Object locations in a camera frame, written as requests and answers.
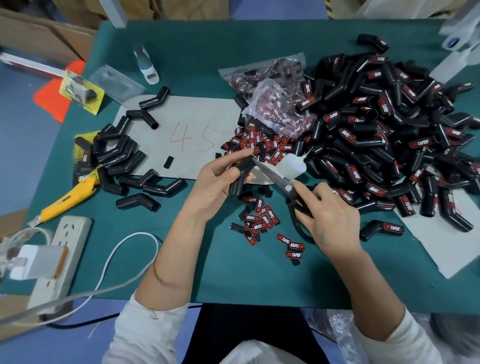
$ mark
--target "scissor blade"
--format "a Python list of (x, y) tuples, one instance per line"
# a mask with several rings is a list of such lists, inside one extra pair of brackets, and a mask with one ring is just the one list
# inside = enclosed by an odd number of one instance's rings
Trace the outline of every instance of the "scissor blade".
[(268, 168), (265, 164), (259, 162), (256, 158), (252, 158), (252, 160), (259, 168), (259, 170), (261, 170), (265, 176), (267, 176), (278, 188), (280, 188), (284, 195), (290, 197), (289, 192), (291, 191), (292, 187), (291, 184), (287, 182), (287, 180), (280, 177), (278, 174)]

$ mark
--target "blue floor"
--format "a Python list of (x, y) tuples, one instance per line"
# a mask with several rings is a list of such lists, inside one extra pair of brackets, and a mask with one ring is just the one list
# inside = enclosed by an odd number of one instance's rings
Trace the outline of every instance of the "blue floor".
[[(318, 0), (230, 0), (230, 14), (247, 19), (326, 19), (323, 1)], [(50, 115), (33, 102), (33, 94), (48, 78), (15, 70), (0, 63), (0, 215), (27, 208), (60, 129)], [(83, 300), (77, 300), (75, 306)], [(85, 308), (63, 324), (77, 323), (120, 311), (123, 300), (92, 299)], [(181, 363), (198, 317), (190, 309), (177, 337)], [(0, 342), (2, 364), (99, 363), (114, 335), (114, 320), (73, 330), (36, 328)], [(331, 341), (315, 334), (331, 364), (343, 364), (340, 350)]]

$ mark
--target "yellow utility knife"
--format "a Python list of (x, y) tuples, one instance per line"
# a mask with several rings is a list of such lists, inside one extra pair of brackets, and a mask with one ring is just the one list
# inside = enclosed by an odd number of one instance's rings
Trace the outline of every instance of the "yellow utility knife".
[(96, 185), (100, 184), (100, 180), (95, 177), (88, 177), (78, 183), (64, 197), (55, 201), (50, 206), (44, 208), (40, 215), (28, 223), (28, 226), (35, 227), (42, 222), (47, 222), (64, 213), (69, 208), (74, 207), (83, 200), (87, 199), (96, 191)]

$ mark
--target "clear plastic box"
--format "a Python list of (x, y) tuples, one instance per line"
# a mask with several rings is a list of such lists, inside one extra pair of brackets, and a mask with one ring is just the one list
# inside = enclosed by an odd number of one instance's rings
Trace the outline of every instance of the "clear plastic box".
[(145, 91), (141, 84), (107, 64), (96, 70), (88, 80), (105, 90), (105, 93), (120, 105)]

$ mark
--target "forearm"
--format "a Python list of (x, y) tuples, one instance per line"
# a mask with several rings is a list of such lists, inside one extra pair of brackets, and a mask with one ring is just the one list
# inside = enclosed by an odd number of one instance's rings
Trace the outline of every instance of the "forearm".
[(185, 209), (180, 211), (136, 291), (135, 299), (141, 305), (165, 311), (190, 300), (204, 230), (204, 222), (190, 216)]
[(400, 325), (405, 307), (370, 256), (362, 251), (332, 263), (350, 294), (359, 330), (370, 339), (387, 340)]

